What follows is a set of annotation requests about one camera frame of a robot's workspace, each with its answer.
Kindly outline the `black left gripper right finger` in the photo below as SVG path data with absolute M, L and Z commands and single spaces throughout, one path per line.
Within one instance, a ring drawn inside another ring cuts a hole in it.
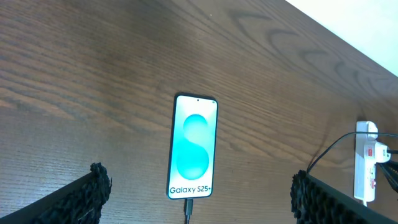
M 292 177 L 290 196 L 299 224 L 397 224 L 304 170 Z

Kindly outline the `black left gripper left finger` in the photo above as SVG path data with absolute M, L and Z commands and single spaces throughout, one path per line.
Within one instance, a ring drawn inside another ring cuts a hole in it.
M 98 224 L 103 205 L 109 200 L 112 179 L 100 163 L 90 173 L 44 198 L 1 218 L 9 224 Z

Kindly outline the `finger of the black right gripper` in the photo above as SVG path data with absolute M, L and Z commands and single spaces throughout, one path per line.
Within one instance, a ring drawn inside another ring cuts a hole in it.
M 391 188 L 398 192 L 398 165 L 396 161 L 388 161 L 386 163 L 379 163 L 379 167 L 387 179 Z

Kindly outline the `blue screen Galaxy smartphone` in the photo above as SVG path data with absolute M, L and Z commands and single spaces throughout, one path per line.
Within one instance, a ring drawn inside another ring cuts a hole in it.
M 166 195 L 172 200 L 213 193 L 219 104 L 212 96 L 174 97 Z

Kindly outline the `white USB charger adapter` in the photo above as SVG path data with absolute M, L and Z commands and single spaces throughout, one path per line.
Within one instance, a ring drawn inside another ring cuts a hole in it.
M 375 143 L 375 161 L 377 163 L 386 163 L 391 159 L 391 154 L 389 153 L 389 147 L 381 142 Z

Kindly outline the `white power strip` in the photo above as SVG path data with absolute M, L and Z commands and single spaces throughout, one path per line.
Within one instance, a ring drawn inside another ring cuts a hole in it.
M 361 200 L 364 205 L 375 199 L 376 166 L 365 159 L 367 142 L 375 141 L 377 134 L 355 135 L 354 157 L 354 198 Z

